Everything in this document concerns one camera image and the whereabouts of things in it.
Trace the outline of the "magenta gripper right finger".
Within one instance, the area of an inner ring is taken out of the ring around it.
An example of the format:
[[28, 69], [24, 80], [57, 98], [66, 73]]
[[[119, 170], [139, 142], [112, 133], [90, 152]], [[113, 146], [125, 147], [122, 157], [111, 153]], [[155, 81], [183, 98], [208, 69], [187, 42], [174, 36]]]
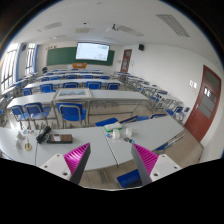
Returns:
[[166, 154], [157, 155], [143, 146], [133, 144], [131, 153], [143, 185], [181, 170], [181, 167]]

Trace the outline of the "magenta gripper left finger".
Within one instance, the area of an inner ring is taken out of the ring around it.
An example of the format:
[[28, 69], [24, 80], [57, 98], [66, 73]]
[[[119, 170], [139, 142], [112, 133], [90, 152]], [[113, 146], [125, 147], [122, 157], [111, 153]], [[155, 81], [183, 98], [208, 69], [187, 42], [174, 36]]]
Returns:
[[74, 184], [79, 184], [91, 153], [86, 143], [62, 155], [55, 154], [41, 168]]

